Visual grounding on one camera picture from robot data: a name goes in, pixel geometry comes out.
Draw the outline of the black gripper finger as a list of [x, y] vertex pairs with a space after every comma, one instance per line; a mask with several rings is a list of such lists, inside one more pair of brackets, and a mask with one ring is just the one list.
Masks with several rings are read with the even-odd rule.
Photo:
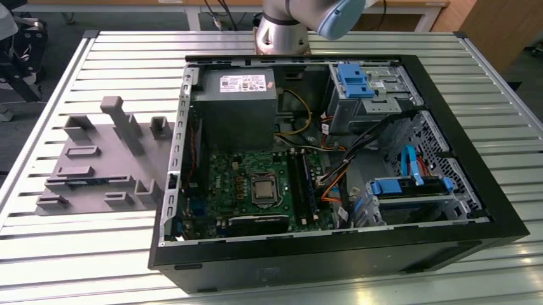
[[10, 86], [18, 92], [19, 96], [27, 102], [41, 102], [42, 101], [42, 92], [37, 86], [30, 85], [23, 78], [18, 76], [11, 78], [9, 81]]

